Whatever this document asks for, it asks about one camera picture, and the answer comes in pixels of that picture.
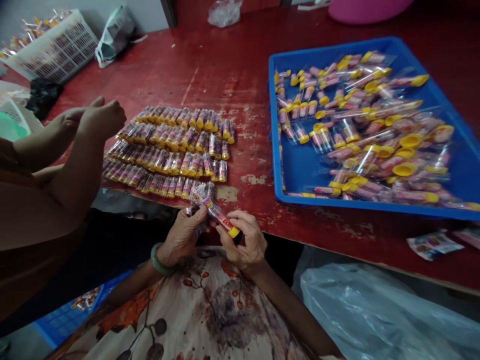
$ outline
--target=stack of tubes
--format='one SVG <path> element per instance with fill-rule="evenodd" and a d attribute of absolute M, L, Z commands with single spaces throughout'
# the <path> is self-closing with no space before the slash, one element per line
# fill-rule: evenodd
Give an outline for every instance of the stack of tubes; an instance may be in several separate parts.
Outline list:
<path fill-rule="evenodd" d="M 278 133 L 292 145 L 311 144 L 330 174 L 328 186 L 305 186 L 288 196 L 424 205 L 480 211 L 451 194 L 452 136 L 439 106 L 420 109 L 407 98 L 428 74 L 411 67 L 392 75 L 394 55 L 380 51 L 340 56 L 329 66 L 275 71 Z M 292 98 L 286 89 L 294 88 Z M 326 88 L 334 88 L 329 98 Z M 313 121 L 307 133 L 303 122 Z M 282 158 L 280 141 L 280 160 Z"/>
<path fill-rule="evenodd" d="M 117 134 L 107 152 L 103 177 L 142 194 L 188 200 L 202 184 L 227 182 L 235 128 L 214 110 L 147 106 Z"/>

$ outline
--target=blue crate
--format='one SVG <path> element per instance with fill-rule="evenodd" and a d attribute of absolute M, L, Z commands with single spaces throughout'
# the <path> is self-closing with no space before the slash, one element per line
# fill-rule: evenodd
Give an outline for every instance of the blue crate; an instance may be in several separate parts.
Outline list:
<path fill-rule="evenodd" d="M 45 341 L 52 349 L 56 349 L 85 321 L 85 319 L 91 313 L 93 313 L 100 305 L 103 304 L 112 290 L 132 272 L 133 270 L 129 270 L 104 283 L 100 287 L 98 296 L 96 297 L 90 310 L 82 311 L 78 308 L 72 309 L 72 305 L 75 302 L 74 299 L 61 306 L 57 310 L 54 310 L 48 315 L 38 319 L 34 323 L 38 332 L 42 334 L 42 336 L 45 338 Z"/>
<path fill-rule="evenodd" d="M 336 46 L 274 54 L 270 56 L 268 62 L 268 83 L 275 83 L 275 70 L 281 72 L 291 69 L 293 72 L 298 72 L 307 64 L 323 68 L 343 55 L 365 54 L 367 51 L 371 50 L 378 50 L 383 53 L 397 56 L 390 66 L 393 68 L 393 74 L 407 66 L 415 68 L 415 72 L 412 73 L 413 75 L 428 73 L 401 39 L 397 37 L 381 37 Z M 333 90 L 327 91 L 327 95 L 333 99 L 335 86 L 331 86 L 331 88 L 333 88 Z M 272 105 L 276 104 L 277 99 L 275 87 L 270 86 L 269 91 L 270 103 Z M 447 124 L 455 126 L 453 140 L 458 142 L 453 162 L 450 166 L 452 181 L 445 184 L 444 187 L 452 192 L 453 195 L 466 202 L 480 203 L 480 191 L 476 190 L 478 184 L 477 181 L 480 179 L 480 145 L 470 128 L 465 124 L 432 78 L 430 78 L 422 87 L 414 89 L 408 97 L 410 99 L 423 100 L 421 108 L 429 108 L 437 105 L 442 106 L 442 114 L 440 117 Z M 305 130 L 310 132 L 313 129 L 313 124 L 314 122 L 310 124 L 307 123 L 305 125 Z M 276 111 L 271 111 L 271 128 L 276 134 L 278 128 Z M 282 170 L 279 145 L 278 136 L 272 136 L 275 197 L 283 203 L 381 210 L 429 215 L 440 218 L 480 221 L 480 212 L 475 211 L 371 201 L 349 201 L 343 199 L 318 199 L 287 196 L 282 189 Z M 328 174 L 319 175 L 319 170 L 322 166 L 319 164 L 317 154 L 310 143 L 293 146 L 289 143 L 285 135 L 282 135 L 281 145 L 283 147 L 283 170 L 287 192 L 301 193 L 304 191 L 304 186 L 327 186 L 329 184 L 332 177 Z"/>

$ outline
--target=table surface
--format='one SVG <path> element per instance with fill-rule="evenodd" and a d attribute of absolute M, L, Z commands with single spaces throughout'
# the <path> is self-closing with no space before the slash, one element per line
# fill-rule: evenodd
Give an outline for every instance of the table surface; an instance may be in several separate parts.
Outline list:
<path fill-rule="evenodd" d="M 394 19 L 361 27 L 335 22 L 326 9 L 302 12 L 293 6 L 242 14 L 240 23 L 225 29 L 181 17 L 178 22 L 176 28 L 148 34 L 148 39 L 132 46 L 105 69 L 94 61 L 88 64 L 66 84 L 49 119 L 99 95 L 118 99 L 129 118 L 156 104 L 219 110 L 223 118 L 233 120 L 237 131 L 228 162 L 228 182 L 217 186 L 218 201 L 226 210 L 254 214 L 263 231 L 282 238 L 480 294 L 480 278 L 473 275 L 479 268 L 477 249 L 466 245 L 428 262 L 405 241 L 439 225 L 458 226 L 457 222 L 279 203 L 270 175 L 272 145 L 268 141 L 266 86 L 271 54 L 384 36 L 405 41 L 474 133 L 480 135 L 478 93 L 473 91 L 480 83 L 476 56 L 480 46 L 475 39 L 478 22 L 468 6 L 417 1 Z M 4 80 L 25 84 L 12 71 Z M 110 139 L 105 149 L 113 142 Z M 118 184 L 104 185 L 130 191 Z M 169 206 L 187 205 L 137 192 L 133 195 Z"/>

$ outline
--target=clear plastic bag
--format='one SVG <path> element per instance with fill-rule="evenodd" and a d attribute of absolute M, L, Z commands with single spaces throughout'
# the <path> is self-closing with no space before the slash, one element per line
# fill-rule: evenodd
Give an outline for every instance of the clear plastic bag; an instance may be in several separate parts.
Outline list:
<path fill-rule="evenodd" d="M 208 11 L 208 22 L 219 28 L 226 28 L 240 21 L 240 7 L 243 0 L 218 0 Z"/>
<path fill-rule="evenodd" d="M 306 270 L 303 302 L 346 359 L 480 359 L 480 324 L 369 265 Z"/>

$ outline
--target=plastic basket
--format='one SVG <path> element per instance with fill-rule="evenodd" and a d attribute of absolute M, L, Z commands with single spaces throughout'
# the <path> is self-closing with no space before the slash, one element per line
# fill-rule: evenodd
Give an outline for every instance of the plastic basket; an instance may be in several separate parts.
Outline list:
<path fill-rule="evenodd" d="M 391 64 L 393 73 L 411 66 L 415 69 L 413 75 L 427 74 L 428 71 L 415 58 L 405 43 L 398 37 L 382 37 L 367 41 L 351 42 L 336 46 L 319 47 L 308 50 L 299 50 L 274 54 L 269 59 L 268 83 L 274 84 L 275 69 L 279 72 L 291 69 L 299 71 L 305 64 L 323 68 L 331 64 L 339 56 L 347 54 L 365 54 L 367 51 L 378 50 L 382 53 L 396 55 Z M 272 134 L 278 131 L 278 115 L 275 111 L 277 98 L 275 87 L 269 87 L 270 104 L 272 105 L 271 128 Z M 327 89 L 327 95 L 333 98 L 335 89 Z M 422 99 L 421 108 L 442 106 L 441 119 L 447 124 L 455 126 L 453 141 L 458 145 L 454 153 L 454 161 L 450 166 L 451 181 L 444 187 L 454 196 L 467 202 L 480 203 L 478 178 L 480 178 L 480 145 L 468 125 L 462 120 L 452 104 L 447 100 L 433 79 L 417 88 L 410 98 Z M 305 124 L 307 133 L 312 131 L 313 122 Z M 312 206 L 331 206 L 341 208 L 381 210 L 398 213 L 421 214 L 439 218 L 480 221 L 480 212 L 459 209 L 446 209 L 433 206 L 404 205 L 385 202 L 349 201 L 343 199 L 319 199 L 309 197 L 287 196 L 282 189 L 282 164 L 284 181 L 287 192 L 301 193 L 304 186 L 328 186 L 331 176 L 320 175 L 317 155 L 310 143 L 293 146 L 281 135 L 282 162 L 280 156 L 280 142 L 278 136 L 272 136 L 273 146 L 273 175 L 275 197 L 283 203 L 294 203 Z"/>
<path fill-rule="evenodd" d="M 1 59 L 29 79 L 64 83 L 95 56 L 99 40 L 78 9 L 15 56 Z"/>
<path fill-rule="evenodd" d="M 68 338 L 92 312 L 98 309 L 112 290 L 132 272 L 133 270 L 129 270 L 103 284 L 90 310 L 82 311 L 78 308 L 72 309 L 72 305 L 75 302 L 75 299 L 73 299 L 57 310 L 38 319 L 35 321 L 38 332 L 43 335 L 48 345 L 50 345 L 52 349 L 55 349 Z"/>

